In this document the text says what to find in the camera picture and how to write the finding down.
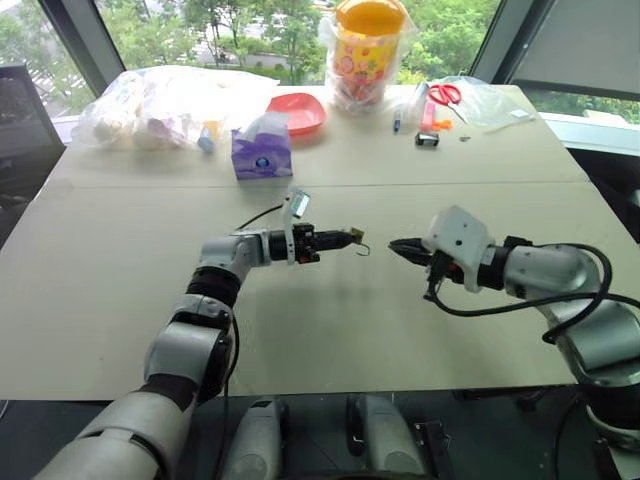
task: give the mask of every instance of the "small black object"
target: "small black object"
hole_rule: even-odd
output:
[[[437,147],[440,143],[440,135],[435,132],[418,132],[416,135],[417,147]]]
[[[354,457],[360,457],[364,453],[365,445],[364,425],[358,409],[358,395],[347,396],[345,422],[349,453]]]
[[[449,457],[451,437],[444,431],[442,422],[429,421],[414,424],[418,445],[422,448],[429,478],[453,480],[453,468]]]

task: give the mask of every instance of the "orange lid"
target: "orange lid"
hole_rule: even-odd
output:
[[[406,10],[399,0],[344,0],[336,7],[336,18],[352,32],[393,35],[402,29]]]

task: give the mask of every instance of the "tissue box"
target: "tissue box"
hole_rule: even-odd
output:
[[[239,130],[233,130],[231,160],[238,180],[289,177],[293,174],[289,135],[258,133],[254,141],[249,141],[241,138]]]

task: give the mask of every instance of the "orange object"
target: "orange object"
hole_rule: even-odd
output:
[[[289,114],[289,135],[304,135],[317,130],[327,120],[322,104],[308,93],[290,93],[271,99],[267,112]]]
[[[395,35],[405,18],[406,10],[398,0],[344,0],[336,7],[342,28],[362,35]]]
[[[448,118],[439,122],[433,122],[432,130],[439,132],[440,130],[451,130],[453,128],[453,122]]]

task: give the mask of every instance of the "transparent plastic bag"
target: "transparent plastic bag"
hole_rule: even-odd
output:
[[[173,65],[124,72],[84,110],[73,143],[195,147],[205,122],[215,123],[222,138],[224,131],[264,113],[277,84],[247,72]]]
[[[489,131],[536,118],[534,113],[523,109],[499,89],[477,78],[452,76],[429,83],[449,83],[458,87],[462,96],[458,108],[467,121]]]
[[[391,108],[394,101],[385,97],[386,88],[417,31],[408,13],[399,33],[381,36],[348,32],[335,14],[322,18],[318,40],[327,47],[325,85],[333,92],[332,104],[353,114]]]

